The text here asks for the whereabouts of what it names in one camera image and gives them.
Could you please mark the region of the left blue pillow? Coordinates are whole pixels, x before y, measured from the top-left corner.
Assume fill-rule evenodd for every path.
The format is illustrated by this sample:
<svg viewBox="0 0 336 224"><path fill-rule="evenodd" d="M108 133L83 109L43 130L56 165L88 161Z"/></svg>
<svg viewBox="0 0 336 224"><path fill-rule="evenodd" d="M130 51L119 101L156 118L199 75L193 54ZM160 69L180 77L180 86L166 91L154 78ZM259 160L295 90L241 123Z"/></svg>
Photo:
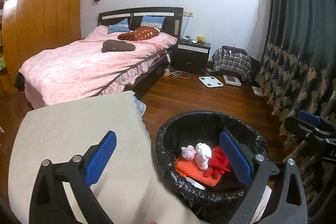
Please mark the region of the left blue pillow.
<svg viewBox="0 0 336 224"><path fill-rule="evenodd" d="M112 24L108 26L107 34L112 34L115 32L130 32L129 23L127 18L123 19L122 21Z"/></svg>

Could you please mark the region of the right blue pillow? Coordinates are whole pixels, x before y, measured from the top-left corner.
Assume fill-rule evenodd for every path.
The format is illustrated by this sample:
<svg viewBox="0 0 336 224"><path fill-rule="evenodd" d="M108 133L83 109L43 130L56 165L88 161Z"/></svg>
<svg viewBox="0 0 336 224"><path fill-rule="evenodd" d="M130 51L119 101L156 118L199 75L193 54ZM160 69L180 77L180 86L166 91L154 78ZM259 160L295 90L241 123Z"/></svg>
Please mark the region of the right blue pillow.
<svg viewBox="0 0 336 224"><path fill-rule="evenodd" d="M152 28L157 28L159 30L162 29L163 23L165 21L164 16L143 16L142 17L142 22L141 22L141 27L152 27Z"/></svg>

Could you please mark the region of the red cloth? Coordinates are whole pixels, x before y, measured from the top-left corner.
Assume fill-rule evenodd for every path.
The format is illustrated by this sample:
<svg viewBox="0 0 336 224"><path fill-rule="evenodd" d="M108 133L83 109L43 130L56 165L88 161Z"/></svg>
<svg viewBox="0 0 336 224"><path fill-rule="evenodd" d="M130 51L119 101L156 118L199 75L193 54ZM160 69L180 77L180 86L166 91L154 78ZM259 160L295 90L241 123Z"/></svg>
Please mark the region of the red cloth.
<svg viewBox="0 0 336 224"><path fill-rule="evenodd" d="M219 179L224 173L231 172L230 163L222 148L217 146L212 149L212 158L208 161L208 169L204 171L203 177Z"/></svg>

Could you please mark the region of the white and blue wrapper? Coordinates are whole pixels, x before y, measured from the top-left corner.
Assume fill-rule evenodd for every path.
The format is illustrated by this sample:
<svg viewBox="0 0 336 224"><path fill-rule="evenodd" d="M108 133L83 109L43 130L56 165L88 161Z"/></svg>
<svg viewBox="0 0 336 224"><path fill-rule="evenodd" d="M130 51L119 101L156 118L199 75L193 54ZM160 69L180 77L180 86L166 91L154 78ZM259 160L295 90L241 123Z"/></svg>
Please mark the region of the white and blue wrapper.
<svg viewBox="0 0 336 224"><path fill-rule="evenodd" d="M191 185L193 185L194 187L201 189L201 190L205 190L206 187L203 186L202 184L198 183L197 181L193 180L190 177L186 177L186 181L188 181Z"/></svg>

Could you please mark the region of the brown cushion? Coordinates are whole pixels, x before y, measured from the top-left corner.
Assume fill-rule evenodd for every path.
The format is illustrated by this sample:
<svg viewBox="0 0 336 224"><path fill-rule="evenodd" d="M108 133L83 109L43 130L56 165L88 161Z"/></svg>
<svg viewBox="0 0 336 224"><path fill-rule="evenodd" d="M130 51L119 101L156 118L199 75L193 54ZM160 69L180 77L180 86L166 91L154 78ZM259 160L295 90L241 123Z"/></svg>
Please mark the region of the brown cushion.
<svg viewBox="0 0 336 224"><path fill-rule="evenodd" d="M106 40L102 44L101 51L106 52L130 52L135 51L135 45L122 40Z"/></svg>

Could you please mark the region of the blue pillow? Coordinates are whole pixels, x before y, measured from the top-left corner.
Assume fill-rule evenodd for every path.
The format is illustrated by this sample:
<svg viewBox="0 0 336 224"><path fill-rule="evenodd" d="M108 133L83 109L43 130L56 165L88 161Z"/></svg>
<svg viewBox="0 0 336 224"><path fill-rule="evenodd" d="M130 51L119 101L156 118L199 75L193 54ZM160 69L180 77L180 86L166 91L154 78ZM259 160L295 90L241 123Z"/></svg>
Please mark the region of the blue pillow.
<svg viewBox="0 0 336 224"><path fill-rule="evenodd" d="M107 34L112 34L115 32L130 32L129 23L127 18L123 19L122 21L112 24L108 26Z"/></svg>
<svg viewBox="0 0 336 224"><path fill-rule="evenodd" d="M165 21L164 16L143 16L142 17L142 22L141 22L141 27L152 27L152 28L157 28L159 30L162 29L163 23Z"/></svg>

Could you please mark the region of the wooden wardrobe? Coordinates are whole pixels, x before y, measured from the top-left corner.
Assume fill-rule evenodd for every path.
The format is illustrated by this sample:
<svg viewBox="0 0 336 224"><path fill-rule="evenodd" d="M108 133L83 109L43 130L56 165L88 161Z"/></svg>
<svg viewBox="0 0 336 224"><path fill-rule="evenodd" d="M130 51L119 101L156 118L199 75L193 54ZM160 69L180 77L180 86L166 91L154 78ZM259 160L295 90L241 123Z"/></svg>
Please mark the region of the wooden wardrobe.
<svg viewBox="0 0 336 224"><path fill-rule="evenodd" d="M1 0L1 93L14 92L22 64L81 38L80 0Z"/></svg>

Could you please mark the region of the orange foam fruit net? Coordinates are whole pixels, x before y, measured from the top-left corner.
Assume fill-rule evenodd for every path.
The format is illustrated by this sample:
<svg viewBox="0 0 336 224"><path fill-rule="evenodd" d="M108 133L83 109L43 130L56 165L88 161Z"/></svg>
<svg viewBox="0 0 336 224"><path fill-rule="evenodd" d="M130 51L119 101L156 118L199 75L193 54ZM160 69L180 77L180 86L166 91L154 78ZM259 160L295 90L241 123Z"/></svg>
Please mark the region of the orange foam fruit net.
<svg viewBox="0 0 336 224"><path fill-rule="evenodd" d="M206 186L215 186L221 179L221 174L218 178L213 176L204 177L204 172L197 166L194 160L188 161L180 157L175 161L175 170L184 178L192 178Z"/></svg>

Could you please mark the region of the white tissue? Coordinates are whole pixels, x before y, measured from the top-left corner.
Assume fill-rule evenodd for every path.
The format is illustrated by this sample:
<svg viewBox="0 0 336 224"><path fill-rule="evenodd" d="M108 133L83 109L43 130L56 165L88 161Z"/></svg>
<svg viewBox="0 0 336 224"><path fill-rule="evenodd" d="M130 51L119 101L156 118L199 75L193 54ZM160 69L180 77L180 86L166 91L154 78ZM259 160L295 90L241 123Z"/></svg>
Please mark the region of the white tissue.
<svg viewBox="0 0 336 224"><path fill-rule="evenodd" d="M212 158L212 151L210 146L206 143L198 143L195 147L196 157L195 162L200 170L205 171L208 169L209 159Z"/></svg>

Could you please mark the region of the pink cloth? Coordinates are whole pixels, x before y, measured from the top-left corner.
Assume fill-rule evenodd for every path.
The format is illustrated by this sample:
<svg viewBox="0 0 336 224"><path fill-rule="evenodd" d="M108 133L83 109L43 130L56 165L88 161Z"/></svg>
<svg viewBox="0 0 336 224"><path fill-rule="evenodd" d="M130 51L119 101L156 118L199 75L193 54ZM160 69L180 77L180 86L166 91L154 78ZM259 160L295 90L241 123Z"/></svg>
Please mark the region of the pink cloth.
<svg viewBox="0 0 336 224"><path fill-rule="evenodd" d="M196 151L192 145L181 147L181 158L184 160L192 161L195 158Z"/></svg>

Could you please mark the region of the white bathroom scale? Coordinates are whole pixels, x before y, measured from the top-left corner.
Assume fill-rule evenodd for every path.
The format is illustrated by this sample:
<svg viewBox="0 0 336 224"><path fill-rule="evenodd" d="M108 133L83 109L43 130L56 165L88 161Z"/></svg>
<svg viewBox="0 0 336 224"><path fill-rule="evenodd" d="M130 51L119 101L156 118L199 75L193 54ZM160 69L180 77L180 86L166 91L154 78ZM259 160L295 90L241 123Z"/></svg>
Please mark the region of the white bathroom scale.
<svg viewBox="0 0 336 224"><path fill-rule="evenodd" d="M198 79L207 88L219 88L223 86L223 83L214 76L201 76Z"/></svg>

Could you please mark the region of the black-lined trash bin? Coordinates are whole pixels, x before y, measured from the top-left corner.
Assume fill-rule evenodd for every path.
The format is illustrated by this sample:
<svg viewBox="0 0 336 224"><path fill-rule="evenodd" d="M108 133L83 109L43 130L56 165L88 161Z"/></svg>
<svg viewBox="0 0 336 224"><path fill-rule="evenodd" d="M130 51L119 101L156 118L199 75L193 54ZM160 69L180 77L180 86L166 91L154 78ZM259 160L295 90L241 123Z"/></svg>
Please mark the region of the black-lined trash bin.
<svg viewBox="0 0 336 224"><path fill-rule="evenodd" d="M253 154L269 158L266 140L256 130L213 111L188 111L170 118L159 128L154 146L166 189L208 223L224 223L246 191L220 147L223 130Z"/></svg>

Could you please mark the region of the pink-topped scale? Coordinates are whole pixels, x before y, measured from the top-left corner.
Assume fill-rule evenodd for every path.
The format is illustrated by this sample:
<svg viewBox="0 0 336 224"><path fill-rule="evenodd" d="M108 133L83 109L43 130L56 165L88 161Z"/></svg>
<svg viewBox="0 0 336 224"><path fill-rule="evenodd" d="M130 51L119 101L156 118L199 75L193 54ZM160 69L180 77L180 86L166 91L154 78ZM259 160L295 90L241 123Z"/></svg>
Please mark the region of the pink-topped scale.
<svg viewBox="0 0 336 224"><path fill-rule="evenodd" d="M237 77L223 75L223 80L227 85L241 87L242 83Z"/></svg>

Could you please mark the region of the black wooden headboard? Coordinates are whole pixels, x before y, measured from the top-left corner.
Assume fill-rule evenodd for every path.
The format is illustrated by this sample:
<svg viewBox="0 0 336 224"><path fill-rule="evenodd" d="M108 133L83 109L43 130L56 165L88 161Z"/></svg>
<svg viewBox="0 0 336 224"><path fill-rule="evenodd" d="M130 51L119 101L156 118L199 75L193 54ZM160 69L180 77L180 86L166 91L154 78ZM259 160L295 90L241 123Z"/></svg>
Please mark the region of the black wooden headboard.
<svg viewBox="0 0 336 224"><path fill-rule="evenodd" d="M127 19L129 29L135 30L141 25L144 16L164 17L161 31L180 39L183 19L182 7L139 7L102 12L98 15L97 25L109 26Z"/></svg>

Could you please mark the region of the booklet on floor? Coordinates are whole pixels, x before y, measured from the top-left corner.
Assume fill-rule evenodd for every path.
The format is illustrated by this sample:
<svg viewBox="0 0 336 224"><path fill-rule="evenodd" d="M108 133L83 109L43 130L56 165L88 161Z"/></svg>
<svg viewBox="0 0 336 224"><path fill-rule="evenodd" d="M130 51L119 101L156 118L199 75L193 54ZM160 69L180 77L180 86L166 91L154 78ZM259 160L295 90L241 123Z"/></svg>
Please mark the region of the booklet on floor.
<svg viewBox="0 0 336 224"><path fill-rule="evenodd" d="M260 88L258 88L258 87L253 86L253 87L252 87L252 90L253 90L253 93L254 93L256 96L260 96L260 97L263 97L263 96L264 96L262 90L261 90Z"/></svg>

